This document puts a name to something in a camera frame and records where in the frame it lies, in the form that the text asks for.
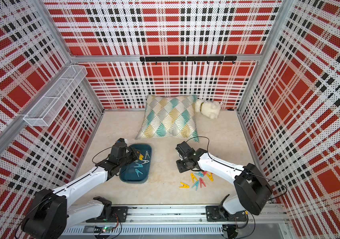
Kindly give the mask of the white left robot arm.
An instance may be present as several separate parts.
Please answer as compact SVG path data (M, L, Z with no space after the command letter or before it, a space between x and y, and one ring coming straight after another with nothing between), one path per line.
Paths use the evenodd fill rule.
M112 203L96 196L88 203L75 202L91 189L120 173L122 167L143 159L140 151L119 139L102 161L79 178L56 189L42 189L35 194L32 204L16 229L35 239L57 239L68 228L89 219L114 217Z

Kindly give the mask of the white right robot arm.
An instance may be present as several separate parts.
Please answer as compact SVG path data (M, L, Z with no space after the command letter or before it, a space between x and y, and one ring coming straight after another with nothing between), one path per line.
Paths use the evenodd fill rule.
M249 163L246 166L232 164L209 154L205 149L194 150L183 141L176 151L180 159L176 161L180 173L197 170L216 175L235 187L236 194L228 194L217 206L222 219L247 211L252 215L260 215L271 198L272 188L268 180L262 176L258 168Z

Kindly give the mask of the dark teal storage box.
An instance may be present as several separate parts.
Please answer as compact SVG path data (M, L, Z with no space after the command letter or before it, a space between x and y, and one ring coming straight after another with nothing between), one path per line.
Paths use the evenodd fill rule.
M138 152L138 159L128 166L123 166L119 178L125 183L143 184L149 177L152 147L144 143L131 144L130 146Z

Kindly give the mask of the teal clothespin front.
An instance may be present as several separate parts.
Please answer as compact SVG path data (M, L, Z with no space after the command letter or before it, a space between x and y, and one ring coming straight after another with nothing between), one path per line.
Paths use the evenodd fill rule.
M192 186L192 188L195 188L195 190L197 191L198 190L198 187L199 187L199 181L196 181L194 183L194 185Z

